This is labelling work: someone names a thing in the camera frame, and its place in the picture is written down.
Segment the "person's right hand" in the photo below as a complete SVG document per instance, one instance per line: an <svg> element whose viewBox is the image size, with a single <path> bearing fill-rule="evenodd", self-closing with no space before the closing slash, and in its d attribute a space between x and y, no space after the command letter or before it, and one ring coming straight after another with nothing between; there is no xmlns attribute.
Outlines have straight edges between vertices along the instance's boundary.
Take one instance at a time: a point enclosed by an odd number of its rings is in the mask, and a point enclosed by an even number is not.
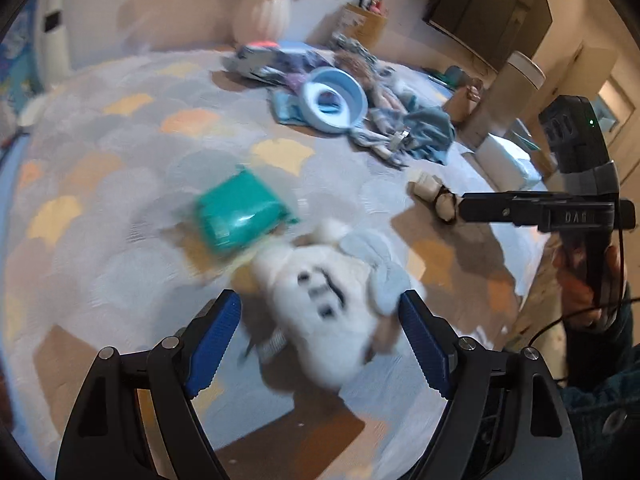
<svg viewBox="0 0 640 480"><path fill-rule="evenodd" d="M626 286L626 273L620 270L620 254L615 246L610 246L605 254L605 260L615 285ZM556 279L561 287L562 315L592 307L593 290L570 270L566 251L559 248L554 255L553 265L556 269ZM592 310L583 314L576 314L568 319L571 328L586 328L596 324L602 316L601 310Z"/></svg>

